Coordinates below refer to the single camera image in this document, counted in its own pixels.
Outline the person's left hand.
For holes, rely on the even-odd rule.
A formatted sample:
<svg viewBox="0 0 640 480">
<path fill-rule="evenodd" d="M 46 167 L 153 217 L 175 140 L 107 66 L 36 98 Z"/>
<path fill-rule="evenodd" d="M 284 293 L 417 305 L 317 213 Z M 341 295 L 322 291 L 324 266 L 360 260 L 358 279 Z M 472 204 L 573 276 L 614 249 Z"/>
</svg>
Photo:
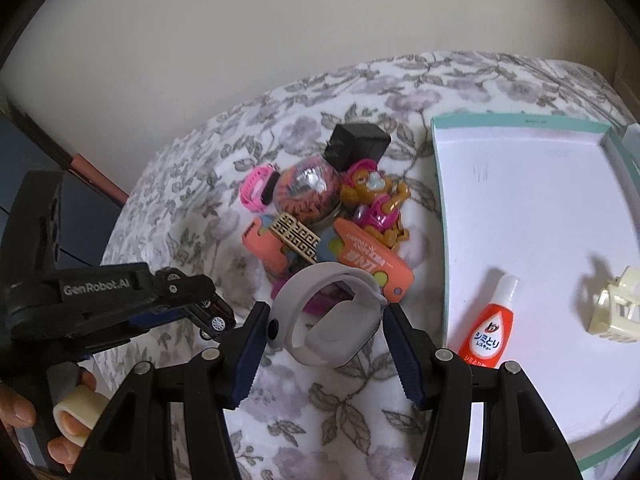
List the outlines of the person's left hand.
<svg viewBox="0 0 640 480">
<path fill-rule="evenodd" d="M 16 393 L 7 385 L 1 385 L 1 420 L 9 434 L 14 434 L 15 428 L 29 428 L 37 418 L 32 402 Z M 71 414 L 63 412 L 61 422 L 65 430 L 75 437 L 88 437 L 91 430 L 83 425 Z M 78 459 L 81 447 L 61 436 L 48 443 L 48 452 L 55 462 L 71 472 Z"/>
</svg>

